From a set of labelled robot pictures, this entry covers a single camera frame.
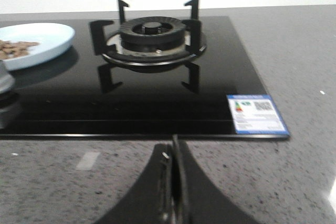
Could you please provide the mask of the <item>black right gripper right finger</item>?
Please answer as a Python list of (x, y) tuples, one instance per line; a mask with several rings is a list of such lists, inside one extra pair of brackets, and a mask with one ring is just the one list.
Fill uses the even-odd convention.
[(231, 202), (200, 168), (187, 143), (173, 136), (177, 223), (257, 223)]

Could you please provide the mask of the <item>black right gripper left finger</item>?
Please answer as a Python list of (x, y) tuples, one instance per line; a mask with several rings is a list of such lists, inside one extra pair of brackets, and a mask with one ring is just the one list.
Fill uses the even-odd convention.
[(96, 223), (171, 223), (172, 163), (171, 146), (156, 144), (138, 180)]

